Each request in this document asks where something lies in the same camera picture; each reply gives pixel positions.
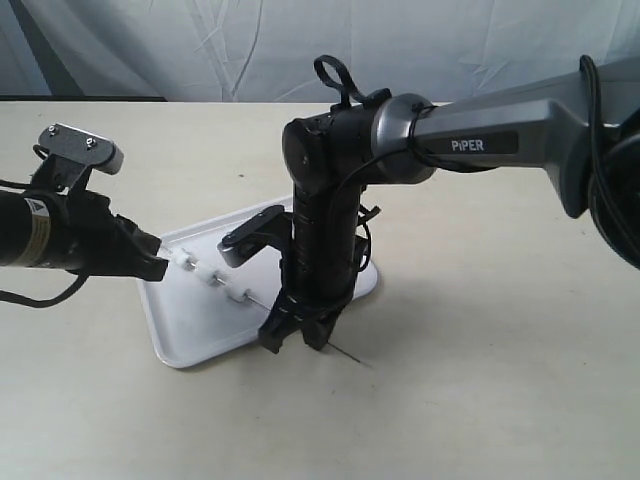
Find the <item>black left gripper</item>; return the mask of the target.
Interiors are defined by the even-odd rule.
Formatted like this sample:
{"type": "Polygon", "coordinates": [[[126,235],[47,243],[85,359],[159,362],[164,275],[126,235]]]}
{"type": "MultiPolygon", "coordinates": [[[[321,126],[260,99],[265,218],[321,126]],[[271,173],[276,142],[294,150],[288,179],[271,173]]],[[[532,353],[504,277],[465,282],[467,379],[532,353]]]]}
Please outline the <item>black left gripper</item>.
{"type": "Polygon", "coordinates": [[[134,221],[110,211],[110,200],[88,189],[94,171],[114,175],[120,151],[37,149],[41,165],[29,184],[30,207],[38,239],[32,268],[60,269],[94,277],[127,277],[159,282],[165,259],[158,257],[161,240],[134,221]],[[108,252],[118,235],[135,252],[108,252]]]}

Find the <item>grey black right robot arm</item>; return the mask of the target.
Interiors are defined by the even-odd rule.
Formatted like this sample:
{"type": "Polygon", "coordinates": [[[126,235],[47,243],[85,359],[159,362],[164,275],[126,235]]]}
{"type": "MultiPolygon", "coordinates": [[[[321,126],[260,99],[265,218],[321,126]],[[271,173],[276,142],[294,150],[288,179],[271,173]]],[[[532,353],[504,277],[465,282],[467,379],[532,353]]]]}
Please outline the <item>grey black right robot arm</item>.
{"type": "Polygon", "coordinates": [[[440,106],[386,89],[363,95],[329,55],[314,68],[340,99],[282,132],[293,210],[263,348],[277,352],[297,332],[313,349],[328,343],[371,255],[370,238],[357,234],[371,185],[417,185],[440,170],[542,169],[568,216],[589,212],[607,245],[638,264],[637,58],[582,55],[572,72],[440,106]]]}

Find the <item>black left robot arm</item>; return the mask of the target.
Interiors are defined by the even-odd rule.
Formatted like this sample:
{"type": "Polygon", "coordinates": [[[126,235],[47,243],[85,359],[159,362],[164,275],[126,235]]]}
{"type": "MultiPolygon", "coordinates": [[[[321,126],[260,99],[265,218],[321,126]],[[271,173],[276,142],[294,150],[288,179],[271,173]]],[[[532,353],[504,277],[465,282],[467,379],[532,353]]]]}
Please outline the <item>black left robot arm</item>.
{"type": "Polygon", "coordinates": [[[49,154],[31,182],[1,192],[1,265],[158,282],[161,240],[87,188],[94,165],[49,154]]]}

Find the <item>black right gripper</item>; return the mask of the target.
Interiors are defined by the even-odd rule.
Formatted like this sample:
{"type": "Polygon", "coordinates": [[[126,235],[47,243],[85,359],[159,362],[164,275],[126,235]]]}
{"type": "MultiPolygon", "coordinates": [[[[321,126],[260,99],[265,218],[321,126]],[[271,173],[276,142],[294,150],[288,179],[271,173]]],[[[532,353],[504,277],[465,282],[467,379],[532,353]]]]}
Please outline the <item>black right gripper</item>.
{"type": "Polygon", "coordinates": [[[273,354],[298,331],[301,313],[332,312],[309,323],[304,343],[321,351],[336,325],[336,313],[353,298],[359,261],[356,228],[362,187],[331,187],[311,195],[296,187],[293,238],[283,285],[259,328],[259,344],[273,354]]]}

